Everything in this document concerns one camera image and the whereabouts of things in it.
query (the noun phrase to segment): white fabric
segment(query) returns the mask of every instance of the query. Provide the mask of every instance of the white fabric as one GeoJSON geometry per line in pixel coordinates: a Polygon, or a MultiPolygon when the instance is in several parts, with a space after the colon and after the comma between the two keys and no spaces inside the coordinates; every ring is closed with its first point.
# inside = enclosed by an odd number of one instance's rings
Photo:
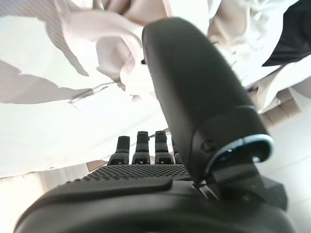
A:
{"type": "MultiPolygon", "coordinates": [[[[0,177],[101,159],[114,152],[119,135],[129,135],[135,141],[137,131],[152,133],[167,127],[158,103],[133,103],[128,95],[139,94],[154,100],[149,95],[153,91],[149,73],[140,65],[142,27],[159,18],[180,16],[204,32],[207,27],[211,28],[223,7],[220,5],[223,1],[219,0],[198,1],[197,4],[187,1],[189,10],[186,11],[187,4],[183,1],[131,0],[135,9],[123,9],[118,4],[107,6],[107,2],[113,0],[105,0],[103,7],[110,11],[105,12],[100,4],[93,10],[90,0],[73,2],[75,4],[69,0],[58,0],[56,12],[51,0],[0,1],[0,27],[3,29],[0,34],[0,65],[6,67],[4,75],[14,74],[16,80],[45,79],[54,83],[56,89],[93,88],[121,76],[127,93],[113,85],[76,102],[74,106],[66,98],[41,104],[0,103],[0,177]],[[178,4],[184,5],[183,10],[178,9],[178,4]],[[157,10],[150,13],[141,11],[141,7],[157,10]],[[62,19],[66,41],[62,38],[58,15],[62,19]]],[[[262,3],[265,9],[273,8],[273,13],[278,12],[280,18],[290,5],[288,0],[247,2],[262,3]]],[[[250,12],[246,18],[252,18],[254,9],[244,10],[244,16],[250,12]]],[[[260,15],[256,14],[256,19],[260,19],[260,15]]],[[[262,15],[263,19],[268,17],[264,13],[262,15]]],[[[273,36],[279,36],[274,31],[281,28],[280,24],[249,22],[252,30],[248,30],[247,38],[252,38],[253,30],[262,35],[269,31],[273,36]]],[[[219,45],[225,41],[222,36],[218,36],[219,45]]],[[[232,37],[231,45],[237,41],[241,44],[237,47],[240,49],[250,43],[238,39],[232,37]]],[[[256,40],[254,37],[250,41],[256,43],[256,40]]],[[[231,47],[223,48],[232,53],[231,47]]],[[[237,52],[226,59],[238,64],[245,62],[245,55],[247,52],[237,52]]],[[[23,95],[24,90],[19,91],[21,97],[27,97],[23,95]]]]}
{"type": "Polygon", "coordinates": [[[304,81],[311,76],[311,55],[299,62],[287,64],[284,68],[257,82],[258,90],[251,93],[259,110],[265,109],[277,92],[304,81]]]}
{"type": "MultiPolygon", "coordinates": [[[[100,75],[98,70],[108,76],[120,75],[128,94],[146,98],[154,91],[148,69],[140,63],[141,32],[147,22],[161,17],[190,21],[215,43],[242,85],[247,86],[263,77],[256,76],[254,70],[261,69],[271,55],[281,35],[283,13],[296,1],[197,0],[193,4],[190,0],[136,0],[123,16],[118,13],[124,11],[126,1],[110,0],[106,11],[83,12],[69,9],[66,1],[56,0],[56,4],[65,40],[84,69],[90,75],[100,75]],[[109,48],[96,50],[96,42],[102,39],[110,42],[109,48]],[[119,70],[116,68],[112,74],[107,71],[107,63],[115,56],[121,59],[115,60],[119,70]]],[[[285,81],[278,85],[288,86],[285,81]]],[[[258,97],[257,102],[270,99],[258,97]]]]}

